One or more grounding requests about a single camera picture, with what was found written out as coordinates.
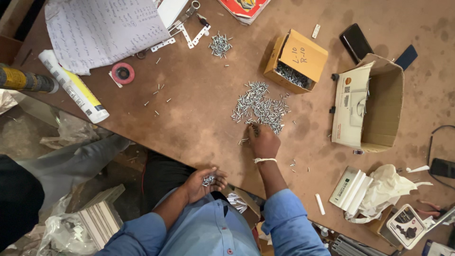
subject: blue shirt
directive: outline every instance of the blue shirt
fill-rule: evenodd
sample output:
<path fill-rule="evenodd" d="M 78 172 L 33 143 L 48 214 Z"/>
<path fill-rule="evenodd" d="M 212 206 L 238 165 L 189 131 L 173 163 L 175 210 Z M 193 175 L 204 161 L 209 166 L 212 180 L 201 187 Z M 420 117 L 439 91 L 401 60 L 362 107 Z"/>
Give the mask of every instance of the blue shirt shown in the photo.
<path fill-rule="evenodd" d="M 223 207 L 228 205 L 224 216 Z M 302 203 L 289 189 L 264 206 L 262 231 L 271 233 L 276 256 L 330 256 L 308 222 Z M 211 194 L 188 204 L 166 232 L 163 219 L 148 213 L 127 221 L 96 256 L 260 256 L 246 220 L 230 204 Z"/>

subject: person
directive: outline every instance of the person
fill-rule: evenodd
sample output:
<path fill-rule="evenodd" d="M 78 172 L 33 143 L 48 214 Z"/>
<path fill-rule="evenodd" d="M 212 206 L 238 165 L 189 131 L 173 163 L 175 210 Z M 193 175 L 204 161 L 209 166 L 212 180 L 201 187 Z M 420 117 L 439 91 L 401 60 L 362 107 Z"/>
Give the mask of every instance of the person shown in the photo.
<path fill-rule="evenodd" d="M 114 134 L 66 146 L 37 159 L 14 161 L 0 154 L 0 251 L 38 224 L 73 186 L 95 177 L 130 141 Z"/>
<path fill-rule="evenodd" d="M 275 255 L 329 256 L 273 160 L 281 144 L 278 136 L 270 127 L 255 124 L 249 137 L 267 197 L 262 230 L 271 233 Z M 209 175 L 215 176 L 214 182 L 203 186 Z M 219 192 L 227 186 L 227 177 L 217 167 L 188 170 L 149 154 L 142 179 L 149 213 L 125 222 L 95 255 L 261 255 L 246 220 Z"/>

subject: black cable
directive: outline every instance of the black cable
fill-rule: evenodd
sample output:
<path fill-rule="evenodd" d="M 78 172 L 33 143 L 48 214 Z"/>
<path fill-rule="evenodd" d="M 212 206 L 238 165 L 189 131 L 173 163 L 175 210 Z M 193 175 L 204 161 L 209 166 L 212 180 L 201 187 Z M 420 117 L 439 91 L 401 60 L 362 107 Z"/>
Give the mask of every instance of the black cable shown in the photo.
<path fill-rule="evenodd" d="M 427 165 L 428 165 L 428 166 L 430 166 L 430 152 L 431 152 L 431 145 L 432 145 L 432 143 L 433 143 L 433 134 L 434 134 L 435 132 L 437 132 L 439 129 L 444 128 L 444 127 L 452 127 L 452 128 L 455 128 L 455 126 L 453 126 L 453 125 L 441 125 L 441 126 L 439 126 L 438 128 L 436 128 L 436 129 L 431 133 L 430 145 L 428 146 L 428 155 L 427 155 Z M 452 187 L 452 186 L 450 186 L 449 184 L 444 183 L 444 182 L 440 181 L 439 179 L 437 179 L 433 174 L 430 173 L 430 170 L 428 170 L 428 174 L 429 174 L 432 178 L 434 178 L 437 182 L 443 184 L 443 185 L 446 186 L 446 187 L 449 187 L 449 188 L 455 190 L 454 187 Z"/>

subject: brown table surface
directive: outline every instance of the brown table surface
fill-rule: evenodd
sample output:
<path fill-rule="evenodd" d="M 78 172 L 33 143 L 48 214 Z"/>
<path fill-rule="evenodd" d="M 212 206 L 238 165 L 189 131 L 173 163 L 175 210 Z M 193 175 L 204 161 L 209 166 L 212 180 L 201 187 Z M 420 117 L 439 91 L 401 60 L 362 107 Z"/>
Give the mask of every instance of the brown table surface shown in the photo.
<path fill-rule="evenodd" d="M 393 248 L 364 226 L 344 220 L 343 211 L 328 199 L 348 165 L 367 174 L 383 164 L 412 169 L 424 165 L 431 131 L 442 124 L 454 124 L 452 1 L 271 1 L 251 26 L 239 24 L 217 1 L 201 0 L 201 5 L 199 12 L 210 22 L 211 36 L 219 30 L 234 37 L 227 59 L 211 55 L 207 49 L 210 37 L 204 36 L 195 48 L 189 49 L 179 34 L 176 43 L 154 53 L 148 51 L 144 60 L 136 57 L 123 60 L 133 66 L 136 77 L 121 89 L 107 74 L 112 65 L 91 70 L 92 75 L 82 79 L 110 113 L 99 125 L 194 167 L 216 164 L 230 173 L 229 183 L 264 197 L 248 143 L 238 145 L 245 138 L 246 125 L 236 123 L 230 116 L 238 96 L 244 94 L 243 84 L 248 81 L 265 81 L 270 85 L 270 97 L 278 98 L 280 93 L 288 92 L 262 75 L 273 44 L 290 28 L 310 38 L 315 25 L 320 24 L 318 37 L 313 41 L 329 51 L 329 58 L 313 92 L 291 94 L 287 100 L 292 112 L 284 117 L 286 126 L 279 135 L 282 144 L 278 165 L 289 188 L 302 200 L 309 219 L 391 253 Z M 404 72 L 404 103 L 395 146 L 382 153 L 353 155 L 352 148 L 332 143 L 327 137 L 332 129 L 333 115 L 329 109 L 334 105 L 336 87 L 330 75 L 354 67 L 338 36 L 353 23 L 360 25 L 374 52 L 382 57 L 397 59 L 409 44 L 419 54 Z M 185 27 L 191 37 L 201 29 L 196 18 L 190 19 Z M 42 50 L 51 48 L 41 10 L 15 67 L 49 74 L 37 57 Z M 30 49 L 32 52 L 24 61 Z M 165 87 L 153 95 L 158 84 Z M 53 95 L 28 95 L 87 119 L 63 90 Z M 432 155 L 454 161 L 454 139 L 455 131 L 446 128 L 439 132 L 433 141 Z M 296 173 L 289 166 L 292 159 L 297 161 L 293 167 Z M 416 205 L 415 200 L 420 198 L 449 206 L 455 197 L 455 191 L 437 183 L 427 172 L 402 175 L 435 185 L 412 191 L 402 197 L 399 205 Z M 441 179 L 455 185 L 453 180 Z M 321 195 L 325 215 L 319 213 L 316 193 Z M 420 254 L 427 238 L 445 244 L 450 231 L 451 227 L 438 227 L 409 255 Z"/>

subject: tape roll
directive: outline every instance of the tape roll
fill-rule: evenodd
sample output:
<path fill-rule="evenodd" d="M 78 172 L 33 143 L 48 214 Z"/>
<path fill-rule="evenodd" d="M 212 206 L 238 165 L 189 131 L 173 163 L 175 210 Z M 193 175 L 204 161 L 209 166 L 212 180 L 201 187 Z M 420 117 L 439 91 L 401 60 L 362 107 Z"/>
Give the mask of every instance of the tape roll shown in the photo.
<path fill-rule="evenodd" d="M 134 80 L 134 69 L 129 64 L 120 62 L 112 67 L 112 79 L 119 84 L 131 83 Z"/>

